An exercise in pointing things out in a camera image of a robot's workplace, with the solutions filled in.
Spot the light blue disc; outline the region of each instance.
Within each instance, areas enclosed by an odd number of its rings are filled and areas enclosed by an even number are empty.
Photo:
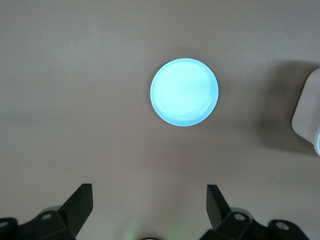
[[[154,76],[150,89],[155,112],[166,122],[181,127],[206,119],[214,110],[218,95],[214,73],[190,58],[165,64]]]

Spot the gray surface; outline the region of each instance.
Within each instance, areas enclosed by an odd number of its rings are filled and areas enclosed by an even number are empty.
[[[320,158],[291,117],[320,67],[320,1],[0,1],[0,217],[21,223],[92,183],[79,240],[196,240],[206,185],[320,239]],[[166,62],[216,74],[213,114],[162,121]]]

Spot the round blue plate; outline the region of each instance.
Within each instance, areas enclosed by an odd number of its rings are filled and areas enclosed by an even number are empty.
[[[152,106],[160,118],[181,127],[206,119],[214,110],[218,95],[214,73],[190,58],[165,64],[154,76],[150,90]]]

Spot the white plastic container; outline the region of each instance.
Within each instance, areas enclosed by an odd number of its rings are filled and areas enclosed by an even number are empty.
[[[320,156],[320,68],[307,78],[293,119],[293,130],[314,145]]]

